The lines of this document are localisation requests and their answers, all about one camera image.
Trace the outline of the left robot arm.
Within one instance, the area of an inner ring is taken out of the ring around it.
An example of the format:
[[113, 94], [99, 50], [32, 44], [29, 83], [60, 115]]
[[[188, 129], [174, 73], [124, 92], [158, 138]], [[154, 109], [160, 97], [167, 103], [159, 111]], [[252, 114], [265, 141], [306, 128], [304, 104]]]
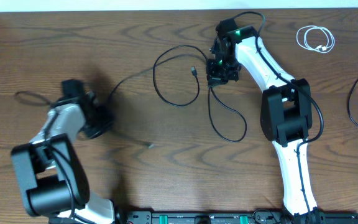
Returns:
[[114, 205], [90, 190], [73, 144], [104, 134], [112, 114], [80, 80], [62, 82], [62, 97], [49, 104], [47, 120], [28, 143], [11, 151], [25, 211], [49, 223], [114, 223]]

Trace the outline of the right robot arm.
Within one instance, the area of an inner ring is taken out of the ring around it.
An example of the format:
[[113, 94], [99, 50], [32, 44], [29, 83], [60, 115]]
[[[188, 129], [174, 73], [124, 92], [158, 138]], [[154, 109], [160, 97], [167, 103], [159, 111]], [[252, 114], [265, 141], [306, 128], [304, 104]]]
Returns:
[[262, 92], [260, 125], [278, 155], [283, 179], [283, 205], [287, 217], [282, 223], [323, 223], [311, 189], [307, 147], [311, 142], [313, 108], [310, 85], [284, 71], [264, 47], [260, 31], [238, 27], [233, 18], [216, 27], [211, 48], [213, 59], [206, 62], [208, 88], [238, 81], [245, 68]]

